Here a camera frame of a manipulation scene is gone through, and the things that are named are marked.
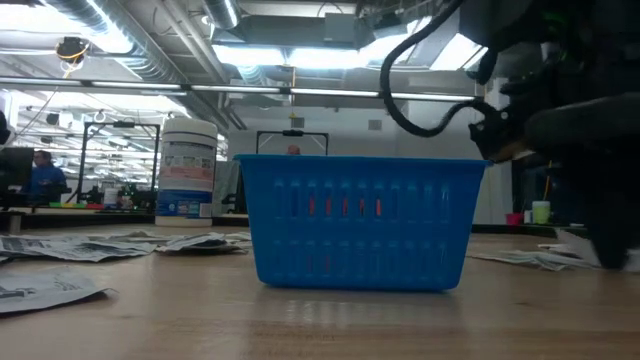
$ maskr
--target computer monitor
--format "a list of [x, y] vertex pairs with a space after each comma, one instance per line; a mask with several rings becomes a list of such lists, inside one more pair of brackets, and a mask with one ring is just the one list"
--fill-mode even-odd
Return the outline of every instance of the computer monitor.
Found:
[[0, 192], [25, 186], [31, 181], [33, 148], [7, 147], [0, 150]]

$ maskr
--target person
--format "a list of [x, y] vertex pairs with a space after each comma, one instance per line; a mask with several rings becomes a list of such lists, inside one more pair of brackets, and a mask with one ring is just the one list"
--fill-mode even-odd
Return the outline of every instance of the person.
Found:
[[300, 146], [289, 145], [287, 148], [287, 155], [300, 155]]
[[59, 202], [62, 191], [67, 187], [67, 178], [59, 168], [53, 166], [51, 153], [38, 150], [33, 154], [31, 181], [22, 189], [31, 201]]

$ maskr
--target black machine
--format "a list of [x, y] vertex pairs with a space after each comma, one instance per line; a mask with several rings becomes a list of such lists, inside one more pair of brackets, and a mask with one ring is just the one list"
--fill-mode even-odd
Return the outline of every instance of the black machine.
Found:
[[[495, 163], [531, 149], [562, 164], [556, 175], [579, 194], [591, 241], [604, 267], [620, 269], [639, 244], [640, 2], [635, 0], [452, 0], [422, 30], [385, 59], [380, 86], [393, 119], [420, 137], [441, 133], [463, 108], [484, 120], [469, 125], [482, 156]], [[441, 123], [424, 129], [394, 104], [390, 69], [412, 45], [460, 11], [460, 32], [486, 46], [477, 71], [486, 84], [500, 53], [517, 44], [541, 46], [535, 72], [511, 78], [500, 91], [510, 105], [482, 100], [454, 105]]]
[[24, 206], [27, 195], [12, 189], [31, 181], [32, 148], [4, 148], [0, 150], [0, 207]]

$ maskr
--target black cable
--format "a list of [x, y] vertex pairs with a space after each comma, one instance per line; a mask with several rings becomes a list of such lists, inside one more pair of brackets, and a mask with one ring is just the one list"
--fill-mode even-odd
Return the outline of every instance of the black cable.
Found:
[[403, 128], [405, 131], [409, 132], [412, 135], [416, 135], [420, 137], [433, 137], [440, 134], [447, 127], [447, 125], [449, 124], [453, 116], [458, 111], [462, 110], [465, 107], [473, 107], [476, 110], [478, 110], [479, 108], [481, 109], [480, 111], [482, 112], [490, 111], [490, 109], [486, 107], [486, 106], [491, 107], [490, 105], [485, 104], [486, 106], [482, 106], [480, 105], [481, 102], [477, 100], [456, 104], [449, 110], [449, 112], [447, 112], [447, 115], [443, 117], [442, 121], [440, 122], [440, 124], [438, 124], [438, 126], [436, 126], [433, 129], [424, 129], [415, 125], [411, 121], [409, 121], [409, 119], [407, 119], [402, 114], [402, 111], [398, 109], [395, 102], [393, 101], [393, 96], [391, 95], [391, 80], [390, 80], [391, 67], [393, 66], [393, 63], [396, 61], [396, 59], [398, 59], [398, 57], [402, 55], [402, 53], [404, 53], [410, 47], [424, 40], [429, 35], [431, 35], [436, 29], [438, 29], [445, 21], [447, 21], [449, 17], [451, 17], [451, 15], [456, 10], [458, 10], [460, 5], [462, 5], [463, 1], [464, 0], [451, 1], [451, 3], [449, 3], [447, 8], [444, 9], [436, 17], [434, 17], [431, 20], [431, 22], [427, 24], [427, 26], [425, 26], [422, 30], [418, 31], [417, 33], [409, 36], [402, 43], [400, 43], [400, 45], [398, 45], [395, 49], [391, 50], [389, 55], [387, 55], [387, 57], [384, 59], [384, 62], [382, 63], [382, 67], [380, 68], [380, 89], [382, 93], [382, 100], [384, 101], [384, 104], [387, 107], [387, 111], [389, 112], [389, 115], [391, 115], [391, 118], [393, 118], [393, 120], [395, 120], [395, 122], [398, 125], [400, 125], [401, 128]]

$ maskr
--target wooden table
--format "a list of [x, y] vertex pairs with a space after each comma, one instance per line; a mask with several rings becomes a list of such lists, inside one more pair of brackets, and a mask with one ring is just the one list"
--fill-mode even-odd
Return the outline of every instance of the wooden table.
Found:
[[[470, 251], [548, 241], [480, 235]], [[640, 359], [637, 275], [467, 259], [457, 289], [416, 294], [270, 288], [252, 255], [25, 261], [0, 271], [67, 264], [118, 293], [0, 319], [2, 360]]]

